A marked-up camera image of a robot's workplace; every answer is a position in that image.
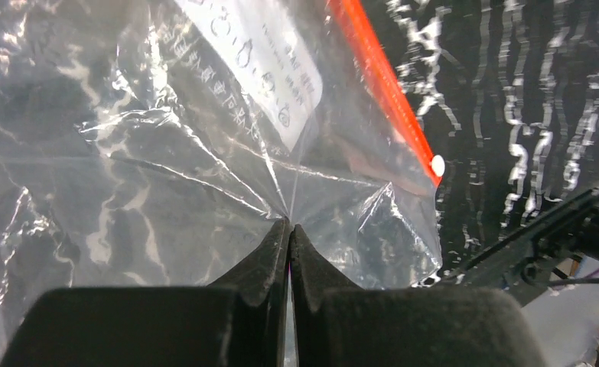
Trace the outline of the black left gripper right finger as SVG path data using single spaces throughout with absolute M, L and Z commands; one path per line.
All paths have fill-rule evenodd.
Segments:
M 289 240 L 300 366 L 544 366 L 519 304 L 490 288 L 367 290 L 296 226 Z

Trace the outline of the clear zip top bag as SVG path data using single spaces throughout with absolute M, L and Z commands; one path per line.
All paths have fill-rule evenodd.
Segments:
M 0 361 L 44 292 L 206 285 L 280 219 L 415 285 L 432 159 L 359 1 L 0 1 Z

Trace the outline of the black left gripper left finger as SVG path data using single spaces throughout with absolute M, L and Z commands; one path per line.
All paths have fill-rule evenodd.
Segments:
M 291 225 L 202 287 L 48 291 L 8 344 L 3 366 L 281 366 Z

